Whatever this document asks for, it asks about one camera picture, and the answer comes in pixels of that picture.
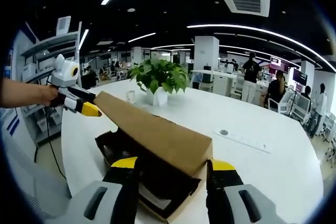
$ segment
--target human hand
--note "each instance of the human hand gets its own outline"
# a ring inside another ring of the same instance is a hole
[[[40,88],[41,88],[40,104],[44,106],[50,106],[51,101],[58,96],[58,90],[51,85],[40,86]]]

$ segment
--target green leaves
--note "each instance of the green leaves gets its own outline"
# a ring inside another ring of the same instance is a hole
[[[152,93],[154,94],[158,88],[159,88],[159,82],[155,79],[152,80],[151,84],[149,85],[149,89],[152,91]]]
[[[136,79],[138,86],[150,89],[154,94],[159,87],[166,92],[178,92],[187,87],[187,73],[180,65],[167,60],[146,60],[130,70],[131,79]]]
[[[173,93],[174,87],[166,82],[162,83],[162,88],[164,91],[169,92],[170,94]]]
[[[144,74],[148,73],[148,72],[151,71],[151,70],[152,70],[152,65],[151,65],[151,64],[147,64],[147,63],[145,63],[145,64],[143,65],[143,73],[144,73]]]

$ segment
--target white cabinet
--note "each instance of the white cabinet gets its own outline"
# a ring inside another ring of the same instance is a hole
[[[215,76],[213,93],[229,97],[231,94],[231,87],[232,87],[232,78]]]

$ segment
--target air vent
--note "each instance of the air vent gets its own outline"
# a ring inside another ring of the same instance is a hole
[[[233,13],[253,14],[263,17],[269,15],[270,0],[224,0]]]

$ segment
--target cardboard flap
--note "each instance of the cardboard flap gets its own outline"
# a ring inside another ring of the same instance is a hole
[[[212,157],[212,140],[101,92],[94,103],[130,137],[189,176]]]

